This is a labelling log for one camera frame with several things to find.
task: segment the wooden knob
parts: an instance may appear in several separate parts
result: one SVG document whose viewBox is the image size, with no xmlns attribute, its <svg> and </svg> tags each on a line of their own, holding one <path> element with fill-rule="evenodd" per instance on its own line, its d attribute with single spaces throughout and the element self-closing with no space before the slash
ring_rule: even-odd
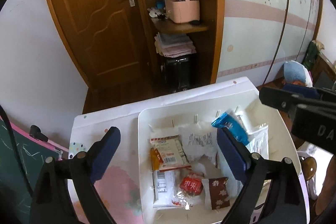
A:
<svg viewBox="0 0 336 224">
<path fill-rule="evenodd" d="M 316 173 L 317 163 L 313 157 L 307 157 L 301 162 L 301 168 L 305 181 L 310 180 Z"/>
</svg>

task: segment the pink stripe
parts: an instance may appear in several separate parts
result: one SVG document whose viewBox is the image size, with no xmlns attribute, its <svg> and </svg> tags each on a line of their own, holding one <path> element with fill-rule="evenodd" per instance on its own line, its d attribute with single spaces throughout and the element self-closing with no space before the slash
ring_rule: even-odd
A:
<svg viewBox="0 0 336 224">
<path fill-rule="evenodd" d="M 292 55 L 292 56 L 278 58 L 274 61 L 274 63 L 276 64 L 276 63 L 279 63 L 279 62 L 285 62 L 285 61 L 295 60 L 295 59 L 296 59 L 296 55 Z M 217 74 L 217 78 L 227 76 L 227 75 L 232 75 L 232 74 L 235 74 L 235 73 L 238 73 L 238 72 L 243 72 L 243 71 L 250 70 L 250 69 L 255 69 L 255 68 L 268 66 L 268 65 L 271 65 L 271 63 L 272 63 L 272 60 L 268 60 L 268 61 L 255 63 L 255 64 L 252 64 L 252 65 L 247 65 L 247 66 L 242 66 L 242 67 L 238 67 L 238 68 L 223 70 L 223 71 L 220 71 Z"/>
<path fill-rule="evenodd" d="M 10 125 L 12 126 L 13 130 L 15 130 L 17 133 L 21 134 L 22 136 L 26 137 L 27 139 L 33 141 L 34 143 L 37 143 L 39 145 L 44 146 L 45 148 L 48 148 L 52 151 L 55 151 L 55 147 L 49 143 L 46 142 L 42 142 L 39 140 L 34 139 L 33 137 L 30 137 L 28 133 L 24 132 L 22 129 L 18 128 L 16 125 L 14 125 L 12 122 L 10 123 Z"/>
<path fill-rule="evenodd" d="M 285 10 L 246 0 L 225 0 L 225 16 L 262 19 L 282 23 L 285 20 Z M 286 24 L 303 29 L 307 28 L 307 20 L 291 13 L 287 14 Z M 308 29 L 314 31 L 315 25 L 309 22 Z"/>
</svg>

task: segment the shelf board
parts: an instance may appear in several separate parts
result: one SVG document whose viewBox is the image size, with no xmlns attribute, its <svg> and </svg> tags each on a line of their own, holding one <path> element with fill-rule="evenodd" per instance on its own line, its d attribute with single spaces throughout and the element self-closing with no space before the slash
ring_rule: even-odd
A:
<svg viewBox="0 0 336 224">
<path fill-rule="evenodd" d="M 192 32 L 203 32 L 209 30 L 206 25 L 191 25 L 189 23 L 176 24 L 170 19 L 160 20 L 157 18 L 151 18 L 157 30 L 165 34 L 176 34 L 176 33 L 192 33 Z"/>
</svg>

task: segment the chalkboard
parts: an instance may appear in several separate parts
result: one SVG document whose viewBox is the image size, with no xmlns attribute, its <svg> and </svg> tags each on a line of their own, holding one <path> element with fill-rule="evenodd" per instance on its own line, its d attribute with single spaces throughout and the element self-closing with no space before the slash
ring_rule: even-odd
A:
<svg viewBox="0 0 336 224">
<path fill-rule="evenodd" d="M 27 133 L 24 133 L 24 136 L 20 129 L 12 127 L 23 167 L 34 189 L 45 159 L 49 156 L 58 159 L 60 152 L 36 143 L 37 141 L 34 141 Z M 0 120 L 0 192 L 1 198 L 5 199 L 18 220 L 22 224 L 28 224 L 31 197 L 24 184 L 8 131 L 2 120 Z"/>
</svg>

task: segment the white plastic tray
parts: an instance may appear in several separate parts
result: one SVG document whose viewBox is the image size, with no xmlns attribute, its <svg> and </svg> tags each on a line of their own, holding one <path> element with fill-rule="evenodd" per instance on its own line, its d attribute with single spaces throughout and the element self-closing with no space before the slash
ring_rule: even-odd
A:
<svg viewBox="0 0 336 224">
<path fill-rule="evenodd" d="M 269 159 L 281 161 L 284 157 L 289 157 L 293 160 L 297 174 L 300 174 L 298 155 L 279 112 L 262 105 L 258 93 L 254 90 L 199 102 L 146 109 L 138 117 L 140 195 L 144 224 L 212 224 L 223 220 L 230 207 L 219 211 L 207 210 L 203 204 L 187 211 L 180 208 L 169 210 L 153 208 L 154 190 L 151 188 L 153 178 L 149 139 L 154 136 L 150 126 L 154 131 L 168 128 L 173 135 L 172 120 L 174 126 L 178 127 L 193 123 L 197 114 L 198 121 L 213 122 L 218 110 L 219 114 L 222 114 L 229 108 L 236 109 L 238 105 L 240 110 L 247 113 L 252 126 L 268 123 Z M 262 191 L 257 204 L 263 203 L 266 196 L 267 191 Z"/>
</svg>

